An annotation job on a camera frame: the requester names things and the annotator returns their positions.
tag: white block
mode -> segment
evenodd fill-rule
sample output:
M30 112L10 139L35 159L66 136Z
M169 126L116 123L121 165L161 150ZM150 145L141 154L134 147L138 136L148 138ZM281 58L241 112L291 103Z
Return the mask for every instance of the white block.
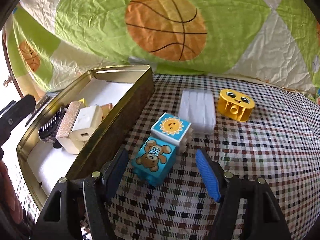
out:
M191 122L195 133L212 134L216 112L211 91L183 90L179 118Z
M87 141L98 128L102 120L100 106L89 106L82 108L73 125L71 134L78 141Z

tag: teddy bear print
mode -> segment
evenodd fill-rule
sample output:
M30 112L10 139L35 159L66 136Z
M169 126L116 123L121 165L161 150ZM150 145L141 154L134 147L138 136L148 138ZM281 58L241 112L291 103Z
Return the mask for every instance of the teddy bear print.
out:
M149 140L144 147L145 154L136 159L138 165L143 165L146 169L149 168L150 171L156 172L159 169L158 163L159 160L162 164L167 162L167 157L164 154L169 154L171 148L168 145L157 145L155 140Z

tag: stacked toy blocks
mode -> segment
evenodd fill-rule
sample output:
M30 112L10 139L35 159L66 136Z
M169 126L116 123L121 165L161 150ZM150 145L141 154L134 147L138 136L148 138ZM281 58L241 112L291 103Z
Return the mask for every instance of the stacked toy blocks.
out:
M131 164L139 179L156 187L163 183L176 155L185 152L192 138L191 123L164 113L152 126L151 135Z

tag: white foam block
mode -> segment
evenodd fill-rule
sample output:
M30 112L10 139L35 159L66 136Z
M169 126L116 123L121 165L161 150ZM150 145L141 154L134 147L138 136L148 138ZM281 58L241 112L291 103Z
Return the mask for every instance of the white foam block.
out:
M84 98L88 106L103 106L108 103L115 106L132 86L133 83L107 82L93 78L80 92L78 100Z
M212 92L183 90L179 118L191 122L194 132L212 134L216 125L216 112Z
M29 154L27 162L37 181L42 182L44 192L49 195L59 178L67 174L76 157L64 148L55 149L52 143L40 141Z

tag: blue gripper pad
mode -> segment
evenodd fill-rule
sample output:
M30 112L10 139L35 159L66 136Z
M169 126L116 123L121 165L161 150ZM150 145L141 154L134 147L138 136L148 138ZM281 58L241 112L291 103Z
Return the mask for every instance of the blue gripper pad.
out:
M220 202L223 197L221 189L224 186L223 169L218 163L213 162L208 154L201 149L196 152L196 164L201 174L204 185L210 197Z
M109 201L116 195L128 162L128 151L125 148L120 148L113 160L105 163L100 170L103 174L102 183L107 188L106 198Z

